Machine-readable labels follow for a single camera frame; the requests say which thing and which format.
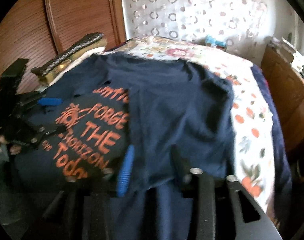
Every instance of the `dark blue t-shirt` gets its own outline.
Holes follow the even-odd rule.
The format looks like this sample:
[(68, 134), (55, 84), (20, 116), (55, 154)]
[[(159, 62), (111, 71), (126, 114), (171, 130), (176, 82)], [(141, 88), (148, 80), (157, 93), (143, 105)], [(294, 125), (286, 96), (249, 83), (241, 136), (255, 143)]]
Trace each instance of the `dark blue t-shirt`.
[(95, 177), (106, 167), (117, 172), (129, 144), (135, 149), (133, 191), (173, 179), (173, 144), (193, 167), (221, 178), (232, 172), (232, 86), (197, 64), (92, 55), (46, 96), (64, 102), (35, 107), (26, 117), (68, 130), (15, 158), (31, 191), (57, 190), (68, 175)]

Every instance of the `white patterned curtain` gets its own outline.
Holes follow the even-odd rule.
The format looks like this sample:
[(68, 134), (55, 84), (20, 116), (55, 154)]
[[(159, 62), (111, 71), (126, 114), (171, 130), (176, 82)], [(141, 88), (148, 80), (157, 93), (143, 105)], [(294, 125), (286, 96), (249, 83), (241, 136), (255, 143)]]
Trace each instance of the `white patterned curtain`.
[(130, 37), (145, 34), (187, 41), (211, 35), (228, 51), (251, 59), (265, 21), (266, 0), (123, 0)]

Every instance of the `white floral blanket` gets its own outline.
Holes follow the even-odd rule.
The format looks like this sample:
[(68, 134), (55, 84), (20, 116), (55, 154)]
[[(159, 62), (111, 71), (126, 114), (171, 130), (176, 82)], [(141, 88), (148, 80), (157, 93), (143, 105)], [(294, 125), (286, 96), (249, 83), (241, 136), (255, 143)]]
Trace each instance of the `white floral blanket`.
[(155, 60), (184, 58), (231, 80), (235, 94), (231, 109), (236, 134), (235, 175), (267, 212), (274, 196), (273, 123), (268, 104), (252, 75), (253, 63), (219, 49), (156, 36), (132, 39), (114, 51)]

